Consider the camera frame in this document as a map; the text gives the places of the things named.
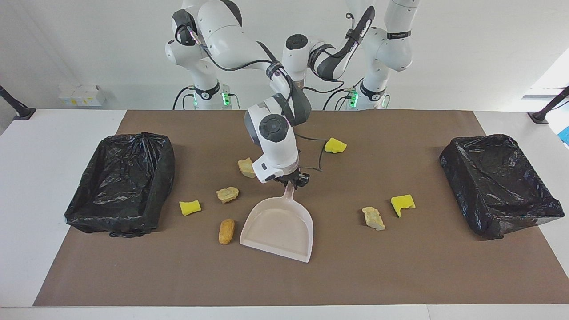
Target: white table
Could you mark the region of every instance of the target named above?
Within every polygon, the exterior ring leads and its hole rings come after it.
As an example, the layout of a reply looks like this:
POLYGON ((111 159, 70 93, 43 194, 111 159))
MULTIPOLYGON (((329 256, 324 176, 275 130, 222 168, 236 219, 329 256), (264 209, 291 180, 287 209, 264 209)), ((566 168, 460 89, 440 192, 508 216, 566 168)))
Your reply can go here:
MULTIPOLYGON (((569 210, 569 150, 524 113, 475 112, 486 134, 516 139, 569 210)), ((97 144, 124 110, 38 110, 0 136, 0 319, 567 319, 569 305, 32 307, 69 226, 63 212, 97 144)), ((569 274, 569 219, 540 226, 569 274)))

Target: bin lined with black bag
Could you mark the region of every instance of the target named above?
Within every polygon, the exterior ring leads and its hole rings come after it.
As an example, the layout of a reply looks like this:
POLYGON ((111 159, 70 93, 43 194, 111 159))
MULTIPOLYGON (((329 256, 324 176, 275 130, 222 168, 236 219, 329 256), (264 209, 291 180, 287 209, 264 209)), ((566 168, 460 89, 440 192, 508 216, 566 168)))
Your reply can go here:
POLYGON ((485 239, 565 216, 512 137, 454 138, 440 163, 468 225, 485 239))
POLYGON ((174 164, 166 136, 143 132, 103 139, 65 212, 67 224, 111 237, 152 232, 174 182, 174 164))

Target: beige dustpan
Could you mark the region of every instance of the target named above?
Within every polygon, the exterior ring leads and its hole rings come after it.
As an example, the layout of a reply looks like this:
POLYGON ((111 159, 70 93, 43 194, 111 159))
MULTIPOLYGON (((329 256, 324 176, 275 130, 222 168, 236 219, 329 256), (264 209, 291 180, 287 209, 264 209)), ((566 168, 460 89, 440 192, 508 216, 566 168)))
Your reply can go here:
POLYGON ((280 198, 259 202, 247 218, 240 243, 247 247, 308 262, 312 253, 314 227, 308 211, 292 195, 289 183, 280 198))

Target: black stand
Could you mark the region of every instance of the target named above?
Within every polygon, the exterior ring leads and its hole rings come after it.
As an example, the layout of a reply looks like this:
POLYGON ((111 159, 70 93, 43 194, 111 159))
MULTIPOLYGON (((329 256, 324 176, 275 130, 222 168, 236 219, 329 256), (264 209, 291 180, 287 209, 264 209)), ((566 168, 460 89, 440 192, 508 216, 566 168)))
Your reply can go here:
POLYGON ((0 85, 0 96, 4 98, 16 110, 17 116, 14 116, 13 120, 28 120, 31 118, 32 114, 36 111, 35 108, 28 108, 26 105, 21 103, 12 97, 8 91, 4 90, 4 87, 0 85))
POLYGON ((545 120, 545 115, 553 110, 554 107, 556 107, 561 101, 563 101, 565 98, 567 98, 567 96, 569 96, 569 87, 566 87, 565 89, 563 89, 561 91, 560 94, 558 94, 556 97, 554 97, 546 106, 545 108, 541 109, 540 111, 537 112, 528 112, 530 118, 533 120, 533 122, 535 122, 536 124, 548 124, 549 122, 547 122, 545 120))

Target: green indicator light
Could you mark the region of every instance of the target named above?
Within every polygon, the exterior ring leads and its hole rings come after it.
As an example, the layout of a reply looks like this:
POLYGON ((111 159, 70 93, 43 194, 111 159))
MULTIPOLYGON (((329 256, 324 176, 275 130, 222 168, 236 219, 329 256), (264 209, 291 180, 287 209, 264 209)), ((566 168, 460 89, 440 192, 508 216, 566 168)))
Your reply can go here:
POLYGON ((350 106, 351 106, 352 108, 355 108, 355 107, 356 107, 357 99, 358 99, 359 96, 360 96, 360 95, 358 95, 357 92, 354 92, 352 98, 350 99, 350 106))
POLYGON ((223 104, 229 105, 231 103, 231 101, 229 100, 229 97, 227 96, 227 94, 225 94, 225 92, 222 92, 221 95, 223 96, 223 104))

